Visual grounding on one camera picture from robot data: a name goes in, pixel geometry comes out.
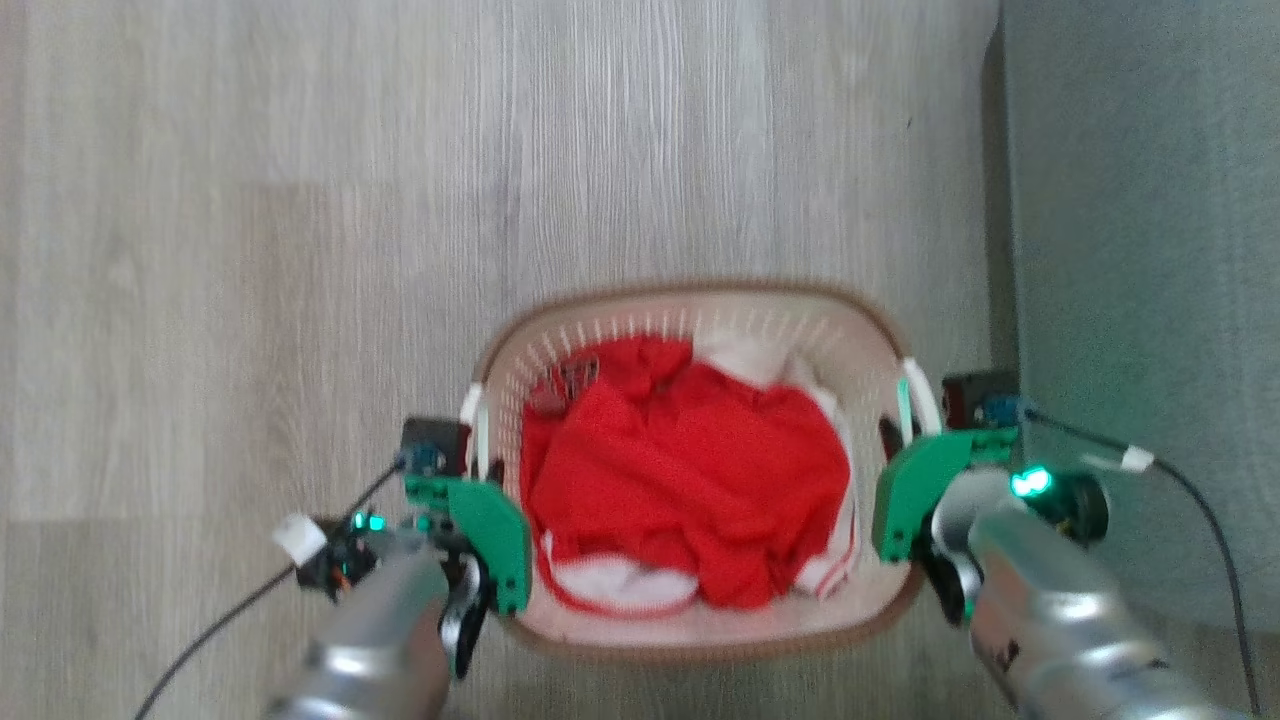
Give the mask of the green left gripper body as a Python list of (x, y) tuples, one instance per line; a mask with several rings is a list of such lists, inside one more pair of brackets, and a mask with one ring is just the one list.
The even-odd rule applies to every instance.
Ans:
[(407, 475), (404, 493), (419, 510), (413, 529), (438, 548), (474, 556), (494, 592), (493, 610), (524, 612), (532, 589), (529, 520), (495, 483), (467, 477)]

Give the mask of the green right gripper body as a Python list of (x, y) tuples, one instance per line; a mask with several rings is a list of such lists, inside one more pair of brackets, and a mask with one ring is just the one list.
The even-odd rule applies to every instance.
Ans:
[(968, 547), (977, 516), (1012, 498), (1018, 428), (946, 430), (914, 439), (882, 470), (872, 539), (884, 564), (905, 562), (918, 537), (943, 552)]

